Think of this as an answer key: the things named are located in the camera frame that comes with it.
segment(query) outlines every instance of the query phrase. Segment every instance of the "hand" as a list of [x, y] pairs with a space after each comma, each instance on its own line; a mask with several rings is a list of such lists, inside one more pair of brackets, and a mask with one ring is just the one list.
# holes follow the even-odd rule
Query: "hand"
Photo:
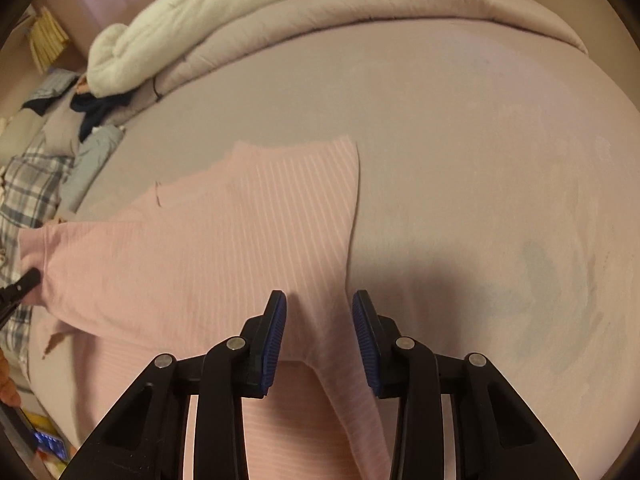
[[20, 394], [9, 377], [9, 361], [4, 357], [2, 350], [0, 350], [0, 401], [7, 406], [20, 407]]

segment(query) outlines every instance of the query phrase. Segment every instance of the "pink garment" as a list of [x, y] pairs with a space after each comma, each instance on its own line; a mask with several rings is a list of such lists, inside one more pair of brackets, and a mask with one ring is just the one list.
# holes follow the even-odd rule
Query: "pink garment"
[[[334, 460], [342, 428], [362, 477], [387, 478], [345, 293], [357, 191], [348, 139], [287, 149], [238, 143], [209, 170], [155, 186], [111, 221], [21, 231], [24, 268], [43, 272], [28, 301], [98, 336], [92, 372], [103, 373], [86, 374], [100, 398], [92, 415], [159, 352], [187, 358], [238, 334], [279, 288], [289, 306], [280, 359], [308, 365], [319, 383], [313, 394], [309, 381], [296, 382], [302, 368], [287, 367], [268, 400], [243, 403], [252, 478], [354, 478], [349, 457]], [[305, 402], [322, 399], [322, 389], [342, 428], [331, 426], [329, 410], [319, 421], [333, 429], [307, 426], [300, 439], [291, 425], [321, 410], [320, 400]], [[188, 478], [189, 446], [186, 458]]]

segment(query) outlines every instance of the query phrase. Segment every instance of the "silver screw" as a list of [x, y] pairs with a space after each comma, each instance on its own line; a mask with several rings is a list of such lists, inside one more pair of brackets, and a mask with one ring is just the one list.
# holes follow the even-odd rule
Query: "silver screw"
[[230, 350], [239, 350], [244, 348], [246, 345], [246, 341], [241, 337], [232, 337], [229, 341], [226, 342], [226, 347]]
[[410, 337], [399, 337], [396, 339], [396, 346], [402, 350], [411, 350], [415, 346], [415, 341]]
[[154, 360], [154, 364], [158, 367], [158, 368], [167, 368], [168, 365], [170, 365], [171, 363], [174, 362], [174, 358], [171, 357], [169, 354], [162, 354], [159, 355], [158, 357], [156, 357], [156, 359]]
[[473, 366], [482, 368], [486, 364], [486, 357], [484, 357], [482, 354], [471, 354], [469, 356], [469, 362]]

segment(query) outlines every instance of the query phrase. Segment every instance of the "bed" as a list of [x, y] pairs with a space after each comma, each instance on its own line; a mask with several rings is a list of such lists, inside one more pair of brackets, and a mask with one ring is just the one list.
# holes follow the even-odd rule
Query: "bed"
[[[238, 139], [350, 136], [360, 190], [347, 293], [369, 290], [435, 352], [490, 357], [580, 478], [596, 480], [640, 420], [640, 116], [552, 13], [528, 0], [476, 0], [489, 2], [477, 12], [471, 0], [441, 1], [387, 14], [364, 6], [369, 14], [338, 23], [339, 12], [321, 18], [334, 0], [285, 1], [220, 29], [211, 43], [292, 23], [292, 12], [313, 22], [243, 40], [241, 57], [197, 47], [195, 65], [180, 60], [153, 81], [159, 101], [143, 87], [129, 116], [114, 118], [125, 139], [78, 219], [107, 219]], [[92, 362], [99, 344], [76, 333], [44, 359], [30, 347], [32, 387], [78, 444], [97, 423], [78, 400], [78, 370], [108, 365]], [[91, 394], [104, 411], [115, 400]], [[389, 446], [394, 408], [380, 403]]]

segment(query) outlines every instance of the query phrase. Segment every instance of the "light blue garment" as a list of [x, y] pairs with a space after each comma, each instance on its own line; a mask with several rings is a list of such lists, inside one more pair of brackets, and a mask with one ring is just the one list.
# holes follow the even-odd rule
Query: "light blue garment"
[[80, 144], [73, 169], [66, 182], [60, 187], [60, 210], [75, 213], [78, 211], [89, 187], [98, 176], [111, 153], [113, 153], [124, 134], [109, 124], [94, 128], [87, 140]]

